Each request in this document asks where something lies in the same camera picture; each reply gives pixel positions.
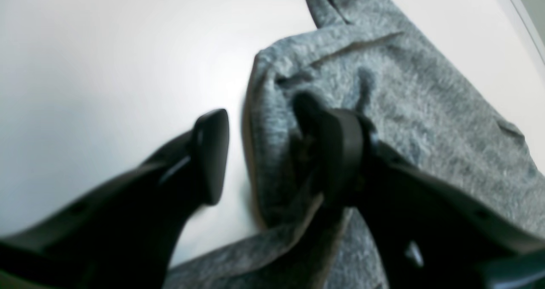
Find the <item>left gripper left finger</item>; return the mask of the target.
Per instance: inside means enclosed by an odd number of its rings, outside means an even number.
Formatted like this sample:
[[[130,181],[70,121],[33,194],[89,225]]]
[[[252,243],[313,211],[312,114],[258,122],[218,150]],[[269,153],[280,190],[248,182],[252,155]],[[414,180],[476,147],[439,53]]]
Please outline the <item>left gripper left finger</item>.
[[[200,116],[134,169],[1,238],[2,289],[159,289],[185,224],[222,195],[224,109]]]

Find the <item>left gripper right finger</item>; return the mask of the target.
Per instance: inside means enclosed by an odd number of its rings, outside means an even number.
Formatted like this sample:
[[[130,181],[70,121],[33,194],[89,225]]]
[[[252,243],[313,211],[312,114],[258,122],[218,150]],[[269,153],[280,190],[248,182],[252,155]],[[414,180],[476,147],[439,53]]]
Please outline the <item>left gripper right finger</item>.
[[[392,289],[543,289],[544,240],[430,176],[381,142],[351,110],[300,93],[312,186],[325,207],[356,207]]]

